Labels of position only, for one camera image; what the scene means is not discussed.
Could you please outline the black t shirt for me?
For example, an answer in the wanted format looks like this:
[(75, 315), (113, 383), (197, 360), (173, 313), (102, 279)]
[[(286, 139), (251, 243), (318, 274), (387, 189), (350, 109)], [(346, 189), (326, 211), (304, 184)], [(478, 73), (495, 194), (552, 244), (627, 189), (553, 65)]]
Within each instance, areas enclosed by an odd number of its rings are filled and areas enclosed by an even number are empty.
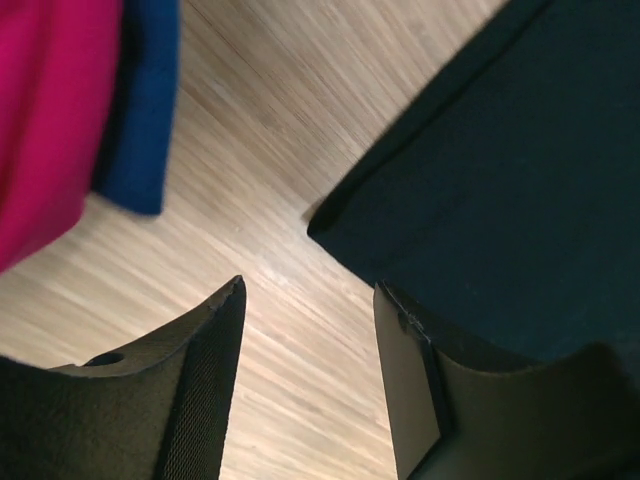
[(326, 197), (368, 284), (521, 355), (639, 372), (639, 5), (510, 1)]

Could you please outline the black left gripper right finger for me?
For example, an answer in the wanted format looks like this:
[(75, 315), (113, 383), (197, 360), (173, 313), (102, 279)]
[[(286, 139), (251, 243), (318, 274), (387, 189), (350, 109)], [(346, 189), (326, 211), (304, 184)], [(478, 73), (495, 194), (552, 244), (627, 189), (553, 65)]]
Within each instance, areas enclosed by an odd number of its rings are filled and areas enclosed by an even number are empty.
[(399, 478), (638, 477), (639, 391), (610, 346), (538, 362), (387, 283), (374, 321)]

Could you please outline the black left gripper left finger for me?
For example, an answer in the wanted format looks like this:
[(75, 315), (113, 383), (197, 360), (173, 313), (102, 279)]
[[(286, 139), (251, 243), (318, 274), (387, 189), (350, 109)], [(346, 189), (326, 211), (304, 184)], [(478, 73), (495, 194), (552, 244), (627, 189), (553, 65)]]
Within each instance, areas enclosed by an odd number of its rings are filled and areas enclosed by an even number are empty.
[(5, 479), (215, 479), (243, 336), (234, 277), (175, 320), (84, 365), (1, 361)]

